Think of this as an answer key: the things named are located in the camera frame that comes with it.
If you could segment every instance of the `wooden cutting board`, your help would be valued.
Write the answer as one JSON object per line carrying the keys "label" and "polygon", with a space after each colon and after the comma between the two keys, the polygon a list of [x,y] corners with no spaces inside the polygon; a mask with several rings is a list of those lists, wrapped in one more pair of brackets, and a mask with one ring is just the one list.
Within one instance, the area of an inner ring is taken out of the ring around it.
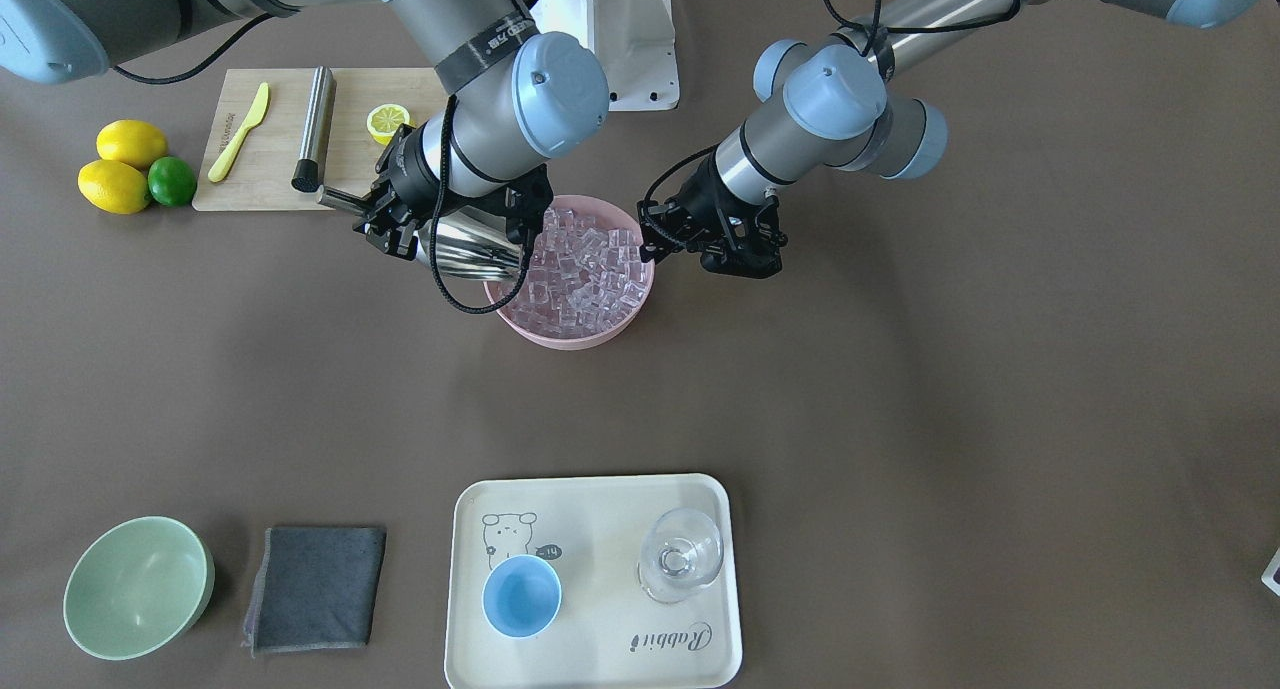
{"label": "wooden cutting board", "polygon": [[[289,186],[302,143],[302,124],[311,99],[315,69],[229,69],[218,97],[209,143],[200,163],[200,184],[192,206],[200,211],[328,210],[314,193]],[[431,69],[334,69],[333,122],[324,183],[348,193],[365,193],[374,179],[374,161],[383,151],[365,129],[369,111],[380,104],[408,109],[421,124],[444,109],[445,93]],[[248,133],[230,174],[219,183],[209,168],[230,141],[253,101],[257,86],[271,86],[262,124]]]}

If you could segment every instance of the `yellow lemon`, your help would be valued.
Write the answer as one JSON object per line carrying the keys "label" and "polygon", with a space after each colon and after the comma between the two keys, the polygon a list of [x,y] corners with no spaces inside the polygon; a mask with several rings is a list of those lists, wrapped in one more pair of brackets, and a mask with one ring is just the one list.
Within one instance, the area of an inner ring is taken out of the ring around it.
{"label": "yellow lemon", "polygon": [[93,206],[111,214],[137,214],[151,202],[147,178],[113,159],[88,161],[81,168],[77,184]]}
{"label": "yellow lemon", "polygon": [[169,154],[164,132],[146,120],[111,120],[97,133],[97,155],[146,172],[151,161]]}
{"label": "yellow lemon", "polygon": [[374,110],[369,113],[369,118],[365,120],[365,128],[369,129],[370,136],[375,142],[387,146],[387,142],[392,141],[392,136],[396,134],[396,129],[399,129],[401,124],[408,124],[408,110],[398,104],[384,104],[381,106],[375,106]]}

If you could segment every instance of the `pink bowl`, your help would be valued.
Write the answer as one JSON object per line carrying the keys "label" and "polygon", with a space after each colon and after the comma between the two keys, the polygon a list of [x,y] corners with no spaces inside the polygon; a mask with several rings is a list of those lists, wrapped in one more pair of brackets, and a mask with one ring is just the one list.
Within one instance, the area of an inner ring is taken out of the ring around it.
{"label": "pink bowl", "polygon": [[[599,227],[600,229],[631,229],[632,234],[640,237],[640,223],[636,222],[635,218],[627,214],[626,211],[622,211],[617,206],[613,206],[612,204],[604,200],[598,200],[595,197],[584,197],[579,196],[579,193],[564,193],[564,196],[558,196],[554,200],[552,200],[552,206],[554,206],[556,209],[572,209],[573,214],[594,216],[596,227]],[[654,268],[650,264],[644,273],[644,282],[641,282],[641,284],[644,284],[644,298],[640,300],[640,306],[636,306],[635,310],[631,310],[631,314],[628,314],[626,319],[620,321],[617,327],[609,329],[608,332],[600,332],[599,334],[590,334],[590,337],[582,337],[580,339],[553,339],[550,337],[543,337],[541,334],[535,334],[534,332],[530,332],[530,329],[517,327],[516,323],[507,316],[506,307],[498,310],[497,314],[498,316],[502,318],[503,321],[507,323],[508,327],[516,329],[517,334],[521,334],[521,337],[529,339],[535,344],[540,344],[543,347],[548,347],[552,350],[563,350],[563,351],[589,350],[591,347],[598,347],[604,342],[608,342],[609,339],[617,337],[617,334],[620,334],[622,329],[627,328],[627,324],[631,324],[631,320],[635,319],[636,314],[640,312],[640,309],[644,307],[644,302],[649,301],[649,293],[653,289],[653,274],[654,274],[653,270]],[[495,302],[500,300],[503,296],[502,286],[497,282],[485,282],[484,293],[486,297],[489,297],[490,302]]]}

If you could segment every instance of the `cartoon drawing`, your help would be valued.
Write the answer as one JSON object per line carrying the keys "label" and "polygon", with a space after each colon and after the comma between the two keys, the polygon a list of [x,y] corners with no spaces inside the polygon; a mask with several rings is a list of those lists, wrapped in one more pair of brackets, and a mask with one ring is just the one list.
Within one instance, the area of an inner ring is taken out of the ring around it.
{"label": "cartoon drawing", "polygon": [[529,553],[534,540],[535,512],[486,514],[484,521],[484,548],[489,553],[489,569],[508,557]]}

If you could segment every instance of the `cloth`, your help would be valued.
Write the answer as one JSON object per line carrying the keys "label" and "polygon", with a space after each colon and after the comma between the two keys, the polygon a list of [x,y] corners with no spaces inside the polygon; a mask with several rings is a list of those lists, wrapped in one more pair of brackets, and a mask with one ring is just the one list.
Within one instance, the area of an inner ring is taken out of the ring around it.
{"label": "cloth", "polygon": [[387,531],[273,526],[244,616],[250,652],[351,649],[369,644]]}

